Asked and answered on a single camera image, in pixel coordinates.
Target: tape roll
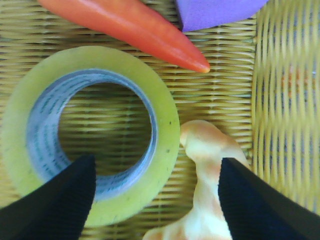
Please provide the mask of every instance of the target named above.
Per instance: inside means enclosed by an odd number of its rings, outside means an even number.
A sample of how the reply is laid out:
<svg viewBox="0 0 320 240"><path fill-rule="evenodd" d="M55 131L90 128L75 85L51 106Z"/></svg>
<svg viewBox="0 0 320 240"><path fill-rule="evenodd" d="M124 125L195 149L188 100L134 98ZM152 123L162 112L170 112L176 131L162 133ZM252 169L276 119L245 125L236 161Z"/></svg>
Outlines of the tape roll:
<svg viewBox="0 0 320 240"><path fill-rule="evenodd" d="M128 53L101 46L63 50L37 64L14 90L3 116L3 161L24 196L66 168L58 138L64 106L79 90L97 83L131 89L144 103L151 138L141 159L124 172L97 176L86 226L114 224L145 207L168 180L179 149L179 117L159 76Z"/></svg>

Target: tape core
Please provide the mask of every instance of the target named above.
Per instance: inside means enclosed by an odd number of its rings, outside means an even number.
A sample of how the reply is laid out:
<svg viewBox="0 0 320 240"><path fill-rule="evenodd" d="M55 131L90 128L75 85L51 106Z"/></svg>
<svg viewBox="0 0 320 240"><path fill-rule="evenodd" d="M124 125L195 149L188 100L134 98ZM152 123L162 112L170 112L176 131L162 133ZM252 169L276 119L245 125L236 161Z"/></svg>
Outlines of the tape core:
<svg viewBox="0 0 320 240"><path fill-rule="evenodd" d="M135 165L114 175L96 177L96 201L127 191L140 179L153 159L159 135L156 113L141 88L127 77L105 69L90 68L71 72L54 81L42 92L33 105L26 128L26 147L31 163L38 176L47 182L71 164L58 136L59 120L64 107L78 91L100 83L127 87L142 100L150 117L151 137L145 153Z"/></svg>

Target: woven mat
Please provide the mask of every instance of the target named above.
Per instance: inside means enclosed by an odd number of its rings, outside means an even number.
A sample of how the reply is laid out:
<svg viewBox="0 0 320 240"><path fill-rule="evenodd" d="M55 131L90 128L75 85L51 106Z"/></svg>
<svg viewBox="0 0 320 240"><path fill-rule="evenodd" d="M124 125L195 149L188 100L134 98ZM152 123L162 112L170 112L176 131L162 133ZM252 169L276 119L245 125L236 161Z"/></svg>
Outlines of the woven mat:
<svg viewBox="0 0 320 240"><path fill-rule="evenodd" d="M143 2L178 25L173 0ZM258 176L320 214L319 28L319 0L270 0L253 18L189 32L211 65L203 74L69 23L35 0L0 0L0 115L14 87L42 59L79 46L116 48L159 74L181 123L202 119L215 124L240 143ZM64 109L59 137L71 160L94 153L100 174L120 172L148 144L148 113L130 90L93 85ZM195 166L181 148L166 186L141 213L119 224L86 228L81 239L140 240L148 229L191 209L196 181ZM0 161L0 207L19 197Z"/></svg>

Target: yellow chew toy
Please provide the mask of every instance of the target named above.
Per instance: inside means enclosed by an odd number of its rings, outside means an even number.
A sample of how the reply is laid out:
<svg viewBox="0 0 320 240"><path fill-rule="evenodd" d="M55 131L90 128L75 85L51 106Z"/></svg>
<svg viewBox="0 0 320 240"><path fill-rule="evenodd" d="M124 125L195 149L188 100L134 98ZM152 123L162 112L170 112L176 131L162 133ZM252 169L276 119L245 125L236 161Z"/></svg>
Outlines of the yellow chew toy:
<svg viewBox="0 0 320 240"><path fill-rule="evenodd" d="M151 229L143 240L232 240L220 206L219 176L223 158L235 158L248 167L244 153L235 140L203 120L184 123L180 142L196 166L193 208L180 220Z"/></svg>

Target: purple foam piece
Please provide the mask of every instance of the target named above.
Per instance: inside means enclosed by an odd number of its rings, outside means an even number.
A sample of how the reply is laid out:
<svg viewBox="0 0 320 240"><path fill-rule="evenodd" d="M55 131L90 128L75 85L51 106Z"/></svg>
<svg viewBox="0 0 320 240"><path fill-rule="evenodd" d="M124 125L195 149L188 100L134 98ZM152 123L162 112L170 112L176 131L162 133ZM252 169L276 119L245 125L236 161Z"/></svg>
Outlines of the purple foam piece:
<svg viewBox="0 0 320 240"><path fill-rule="evenodd" d="M183 32L252 17L268 0L175 0Z"/></svg>

